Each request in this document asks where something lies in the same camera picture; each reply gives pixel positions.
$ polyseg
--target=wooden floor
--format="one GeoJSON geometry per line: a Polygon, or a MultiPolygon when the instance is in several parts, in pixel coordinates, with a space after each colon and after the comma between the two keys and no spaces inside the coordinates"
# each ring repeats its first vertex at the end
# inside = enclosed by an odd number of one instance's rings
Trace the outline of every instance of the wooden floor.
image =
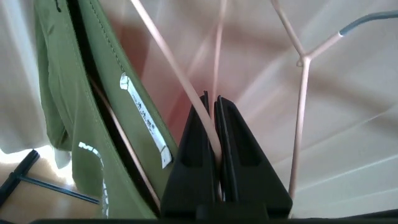
{"type": "MultiPolygon", "coordinates": [[[[17,167],[18,162],[1,161],[0,184],[3,184],[10,172],[17,167]]],[[[52,164],[54,164],[54,161],[41,157],[30,169],[28,176],[63,188],[76,190],[73,182],[68,181],[71,177],[65,178],[57,175],[53,171],[54,165],[52,164]]],[[[0,208],[0,220],[29,223],[41,218],[92,218],[97,211],[98,205],[93,203],[21,182],[0,208]]]]}

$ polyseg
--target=white backdrop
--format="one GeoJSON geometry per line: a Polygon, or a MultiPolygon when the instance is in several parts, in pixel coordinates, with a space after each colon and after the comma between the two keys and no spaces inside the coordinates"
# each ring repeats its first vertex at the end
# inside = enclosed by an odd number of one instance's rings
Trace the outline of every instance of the white backdrop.
{"type": "MultiPolygon", "coordinates": [[[[127,56],[179,142],[190,102],[128,0],[101,0],[127,56]]],[[[198,93],[213,85],[214,0],[145,0],[198,93]]],[[[281,1],[306,49],[395,0],[281,1]]],[[[6,152],[47,142],[35,64],[32,3],[0,1],[1,135],[6,152]]],[[[357,28],[313,61],[294,217],[398,207],[398,19],[357,28]]],[[[271,3],[229,0],[216,94],[233,100],[288,186],[299,92],[298,55],[271,3]]]]}

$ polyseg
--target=green fabric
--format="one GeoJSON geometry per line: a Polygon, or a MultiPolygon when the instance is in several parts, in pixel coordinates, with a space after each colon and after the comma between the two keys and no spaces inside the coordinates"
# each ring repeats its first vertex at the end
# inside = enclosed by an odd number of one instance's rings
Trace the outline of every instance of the green fabric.
{"type": "MultiPolygon", "coordinates": [[[[131,68],[99,2],[79,0],[78,5],[94,59],[91,66],[162,198],[172,164],[162,169],[159,150],[137,107],[128,92],[120,89],[122,73],[132,80],[172,154],[177,153],[177,145],[131,68]]],[[[55,147],[72,151],[73,178],[79,191],[102,197],[103,213],[110,218],[155,218],[123,165],[96,104],[66,0],[35,0],[35,20],[47,134],[55,147]]]]}

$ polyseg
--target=green bag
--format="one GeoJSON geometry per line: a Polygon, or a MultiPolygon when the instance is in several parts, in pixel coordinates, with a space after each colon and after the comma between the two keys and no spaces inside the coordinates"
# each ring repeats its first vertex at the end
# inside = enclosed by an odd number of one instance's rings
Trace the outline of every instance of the green bag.
{"type": "Polygon", "coordinates": [[[153,202],[90,82],[106,95],[159,198],[178,148],[99,2],[35,0],[35,21],[47,134],[56,148],[72,151],[79,191],[102,198],[104,217],[155,218],[153,202]]]}

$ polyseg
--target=fabric tag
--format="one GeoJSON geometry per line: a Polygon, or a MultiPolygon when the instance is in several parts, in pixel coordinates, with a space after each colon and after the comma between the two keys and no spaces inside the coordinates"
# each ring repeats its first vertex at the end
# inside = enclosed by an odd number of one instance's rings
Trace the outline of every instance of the fabric tag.
{"type": "Polygon", "coordinates": [[[127,90],[132,100],[136,104],[137,109],[141,114],[141,118],[144,120],[148,131],[150,132],[150,135],[155,141],[155,144],[160,152],[160,156],[162,158],[162,168],[164,169],[172,161],[172,155],[170,153],[169,147],[167,147],[163,136],[152,119],[152,116],[148,112],[132,81],[125,72],[123,72],[122,77],[120,78],[120,88],[122,90],[127,90]]]}

